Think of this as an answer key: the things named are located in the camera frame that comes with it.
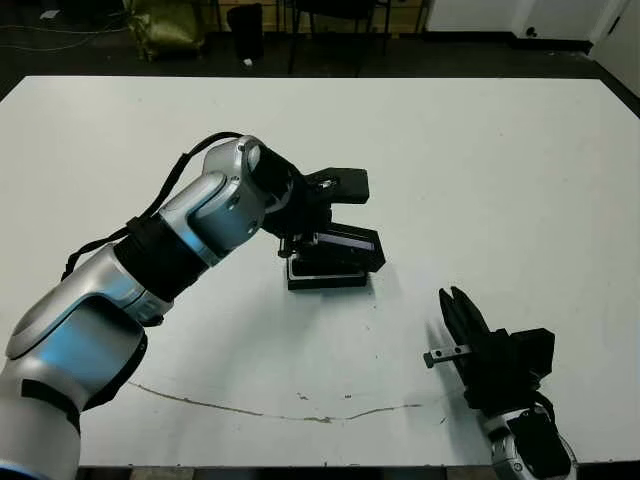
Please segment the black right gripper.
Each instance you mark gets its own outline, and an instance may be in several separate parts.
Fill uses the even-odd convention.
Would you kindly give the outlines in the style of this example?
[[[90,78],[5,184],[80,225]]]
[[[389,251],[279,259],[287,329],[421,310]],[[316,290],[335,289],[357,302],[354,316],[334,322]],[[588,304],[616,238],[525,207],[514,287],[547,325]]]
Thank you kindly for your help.
[[[423,354],[427,367],[452,362],[471,409],[507,413],[536,405],[543,378],[543,331],[488,332],[482,313],[460,288],[439,292],[444,324],[455,344]]]

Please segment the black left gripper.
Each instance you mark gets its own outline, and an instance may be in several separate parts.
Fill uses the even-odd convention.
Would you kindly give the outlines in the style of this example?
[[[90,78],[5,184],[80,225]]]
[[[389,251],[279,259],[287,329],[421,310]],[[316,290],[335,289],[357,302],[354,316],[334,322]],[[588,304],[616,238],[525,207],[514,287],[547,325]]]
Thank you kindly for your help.
[[[332,192],[332,185],[333,179],[326,171],[292,176],[277,208],[264,217],[264,230],[280,240],[279,257],[294,253],[296,237],[311,234],[328,223],[331,214],[326,192]]]

